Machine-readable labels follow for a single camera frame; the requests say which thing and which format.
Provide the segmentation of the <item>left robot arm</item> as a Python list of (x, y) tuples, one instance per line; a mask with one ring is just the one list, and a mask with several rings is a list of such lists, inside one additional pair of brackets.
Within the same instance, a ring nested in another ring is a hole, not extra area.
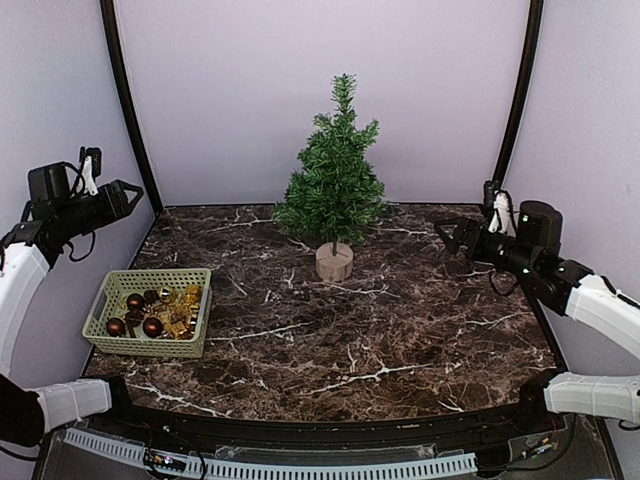
[(84, 378), (23, 387), (16, 378), (17, 349), (33, 323), (37, 296), (65, 248), (128, 217), (144, 196), (123, 180), (98, 185), (90, 160), (57, 162), (28, 173), (29, 198), (19, 221), (1, 238), (1, 446), (36, 447), (51, 431), (101, 414), (120, 436), (141, 427), (124, 383)]

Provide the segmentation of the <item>small green christmas tree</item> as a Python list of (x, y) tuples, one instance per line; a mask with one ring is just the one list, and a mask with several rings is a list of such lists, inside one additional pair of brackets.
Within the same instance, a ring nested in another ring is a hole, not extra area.
[(356, 90), (355, 75), (334, 77), (334, 111), (313, 119), (314, 130), (297, 156), (300, 168), (292, 172), (273, 210), (273, 219), (288, 235), (360, 243), (384, 209), (385, 185), (366, 160), (380, 125), (373, 119), (357, 127)]

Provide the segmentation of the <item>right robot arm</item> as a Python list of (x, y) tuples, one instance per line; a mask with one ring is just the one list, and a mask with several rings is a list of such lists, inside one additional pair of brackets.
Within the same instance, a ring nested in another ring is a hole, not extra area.
[(521, 203), (513, 233), (511, 208), (494, 202), (484, 221), (435, 222), (451, 254), (511, 274), (517, 286), (550, 314), (566, 359), (520, 389), (510, 424), (534, 432), (553, 414), (575, 413), (639, 426), (639, 302), (592, 268), (560, 255), (563, 216), (551, 205)]

